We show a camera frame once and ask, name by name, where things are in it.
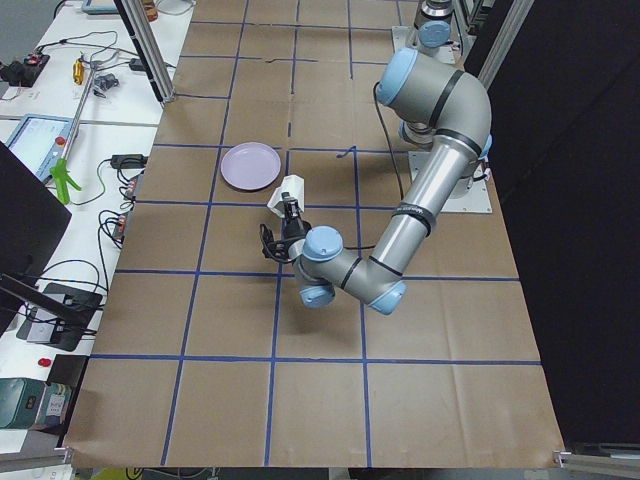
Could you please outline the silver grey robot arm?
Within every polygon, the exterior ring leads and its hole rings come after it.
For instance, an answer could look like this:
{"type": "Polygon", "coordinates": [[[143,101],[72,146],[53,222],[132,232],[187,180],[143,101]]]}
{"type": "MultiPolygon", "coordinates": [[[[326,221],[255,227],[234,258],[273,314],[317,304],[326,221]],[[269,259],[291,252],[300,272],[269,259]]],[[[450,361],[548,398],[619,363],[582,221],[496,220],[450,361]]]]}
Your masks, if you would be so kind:
{"type": "Polygon", "coordinates": [[[491,105],[481,82],[416,49],[404,47],[393,55],[376,94],[401,120],[433,128],[428,160],[368,258],[348,251],[331,226],[316,226],[288,247],[308,308],[328,305],[342,289],[391,314],[406,292],[406,267],[432,233],[456,184],[475,171],[490,136],[491,105]]]}

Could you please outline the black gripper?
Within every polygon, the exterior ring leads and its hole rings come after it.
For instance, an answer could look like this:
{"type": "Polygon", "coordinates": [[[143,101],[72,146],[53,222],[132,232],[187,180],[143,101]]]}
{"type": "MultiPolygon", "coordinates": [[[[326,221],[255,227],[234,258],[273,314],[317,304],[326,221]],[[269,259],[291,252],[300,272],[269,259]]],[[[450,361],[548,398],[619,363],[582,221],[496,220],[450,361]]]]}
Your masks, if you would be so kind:
{"type": "Polygon", "coordinates": [[[298,217],[298,200],[289,192],[281,194],[283,203],[283,215],[285,226],[282,235],[282,242],[285,245],[304,240],[307,233],[311,230],[311,224],[301,217],[298,217]]]}

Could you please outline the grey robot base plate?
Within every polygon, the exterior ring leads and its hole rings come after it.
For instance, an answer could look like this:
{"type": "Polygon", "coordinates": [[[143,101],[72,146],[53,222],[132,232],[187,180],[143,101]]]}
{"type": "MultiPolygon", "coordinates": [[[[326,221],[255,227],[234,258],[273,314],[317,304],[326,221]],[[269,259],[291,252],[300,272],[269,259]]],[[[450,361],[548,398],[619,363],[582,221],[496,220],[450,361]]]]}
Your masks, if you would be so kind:
{"type": "MultiPolygon", "coordinates": [[[[420,171],[428,164],[428,157],[429,152],[426,151],[410,151],[408,153],[411,182],[415,181],[420,171]]],[[[491,214],[492,206],[487,179],[481,178],[484,173],[485,169],[480,162],[471,162],[456,183],[441,212],[491,214]]]]}

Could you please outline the second grey robot arm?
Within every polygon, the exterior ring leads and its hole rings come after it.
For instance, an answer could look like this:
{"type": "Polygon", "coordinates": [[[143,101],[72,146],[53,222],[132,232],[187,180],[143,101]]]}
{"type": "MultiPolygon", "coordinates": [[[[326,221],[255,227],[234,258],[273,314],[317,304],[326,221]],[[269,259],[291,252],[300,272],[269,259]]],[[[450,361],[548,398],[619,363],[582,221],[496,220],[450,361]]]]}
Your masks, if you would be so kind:
{"type": "Polygon", "coordinates": [[[418,2],[414,17],[413,43],[420,51],[434,55],[440,47],[450,43],[453,13],[453,2],[450,0],[418,2]]]}

